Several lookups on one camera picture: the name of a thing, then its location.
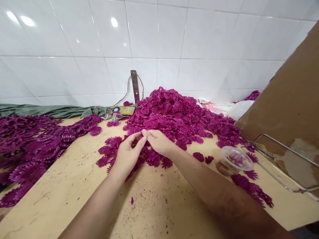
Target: wire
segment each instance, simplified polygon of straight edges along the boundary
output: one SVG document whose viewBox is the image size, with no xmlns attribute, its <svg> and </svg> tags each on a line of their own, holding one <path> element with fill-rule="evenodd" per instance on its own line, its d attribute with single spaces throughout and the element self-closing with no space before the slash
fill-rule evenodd
<svg viewBox="0 0 319 239">
<path fill-rule="evenodd" d="M 142 99 L 141 99 L 141 100 L 143 100 L 143 99 L 144 99 L 144 85 L 143 85 L 143 82 L 142 82 L 140 76 L 139 76 L 138 74 L 136 74 L 136 75 L 137 75 L 137 77 L 140 79 L 140 82 L 141 82 L 141 85 L 142 85 L 142 88 L 143 88 L 143 90 L 142 90 Z M 126 92 L 125 96 L 124 96 L 122 99 L 120 99 L 120 100 L 119 100 L 115 105 L 113 105 L 113 106 L 118 105 L 122 100 L 124 100 L 124 99 L 127 97 L 127 95 L 128 95 L 129 92 L 130 92 L 130 80 L 131 80 L 131 79 L 132 79 L 132 76 L 130 76 L 130 77 L 128 78 L 128 80 L 127 80 L 127 92 Z"/>
</svg>

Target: forearm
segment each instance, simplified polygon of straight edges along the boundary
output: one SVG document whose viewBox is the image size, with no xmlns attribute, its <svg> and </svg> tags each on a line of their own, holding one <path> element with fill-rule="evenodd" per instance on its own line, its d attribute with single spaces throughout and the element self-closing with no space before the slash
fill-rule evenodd
<svg viewBox="0 0 319 239">
<path fill-rule="evenodd" d="M 126 176 L 111 171 L 94 191 L 59 239 L 101 238 L 110 219 L 111 210 Z"/>
<path fill-rule="evenodd" d="M 216 223 L 229 237 L 290 238 L 255 200 L 178 147 L 166 155 L 211 211 Z"/>
</svg>

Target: left hand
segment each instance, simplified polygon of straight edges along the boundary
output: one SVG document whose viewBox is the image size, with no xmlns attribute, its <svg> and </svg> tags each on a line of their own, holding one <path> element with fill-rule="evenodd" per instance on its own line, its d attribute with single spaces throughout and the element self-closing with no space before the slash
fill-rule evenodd
<svg viewBox="0 0 319 239">
<path fill-rule="evenodd" d="M 124 140 L 120 144 L 111 172 L 126 178 L 134 168 L 146 140 L 147 137 L 143 137 L 141 132 L 131 134 L 126 140 Z"/>
</svg>

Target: smartphone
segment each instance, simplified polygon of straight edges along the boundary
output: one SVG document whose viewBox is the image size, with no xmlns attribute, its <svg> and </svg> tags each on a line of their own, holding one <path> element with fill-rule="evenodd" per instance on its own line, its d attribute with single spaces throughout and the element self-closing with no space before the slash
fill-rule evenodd
<svg viewBox="0 0 319 239">
<path fill-rule="evenodd" d="M 112 112 L 119 111 L 121 115 L 133 115 L 135 106 L 114 106 Z"/>
</svg>

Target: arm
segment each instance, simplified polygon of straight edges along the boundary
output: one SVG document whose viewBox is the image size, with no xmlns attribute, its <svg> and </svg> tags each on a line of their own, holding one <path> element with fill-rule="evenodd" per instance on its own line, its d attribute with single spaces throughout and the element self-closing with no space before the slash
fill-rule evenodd
<svg viewBox="0 0 319 239">
<path fill-rule="evenodd" d="M 105 226 L 111 220 L 114 202 L 146 142 L 146 137 L 141 138 L 140 135 L 140 132 L 132 134 L 121 143 L 109 175 L 94 191 L 59 239 L 95 239 L 103 236 Z"/>
<path fill-rule="evenodd" d="M 228 238 L 294 238 L 255 200 L 180 149 L 158 130 L 143 130 L 152 148 L 173 161 Z"/>
</svg>

